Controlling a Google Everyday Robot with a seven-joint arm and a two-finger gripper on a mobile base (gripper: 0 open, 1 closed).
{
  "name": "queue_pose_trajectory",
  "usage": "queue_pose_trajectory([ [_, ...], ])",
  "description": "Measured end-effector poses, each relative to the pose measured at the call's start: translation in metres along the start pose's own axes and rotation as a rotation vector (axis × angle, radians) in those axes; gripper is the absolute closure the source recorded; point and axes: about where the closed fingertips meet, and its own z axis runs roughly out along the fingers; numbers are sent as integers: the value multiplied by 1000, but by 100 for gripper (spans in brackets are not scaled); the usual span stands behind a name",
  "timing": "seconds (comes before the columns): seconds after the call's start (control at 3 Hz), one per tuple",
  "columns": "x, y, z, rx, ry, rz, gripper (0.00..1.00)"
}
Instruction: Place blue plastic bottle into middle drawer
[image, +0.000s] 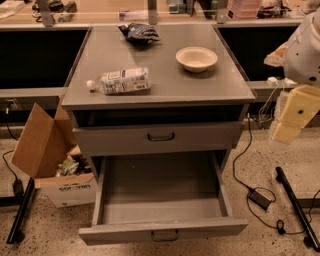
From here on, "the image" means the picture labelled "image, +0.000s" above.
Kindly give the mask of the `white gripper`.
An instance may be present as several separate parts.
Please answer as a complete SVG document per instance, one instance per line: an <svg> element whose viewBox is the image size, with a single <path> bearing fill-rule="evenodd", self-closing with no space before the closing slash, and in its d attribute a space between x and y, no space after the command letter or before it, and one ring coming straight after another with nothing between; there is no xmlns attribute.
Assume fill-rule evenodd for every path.
<svg viewBox="0 0 320 256"><path fill-rule="evenodd" d="M277 104L271 140L288 145L320 111L320 8L308 14L287 41L285 76L303 85L284 92Z"/></svg>

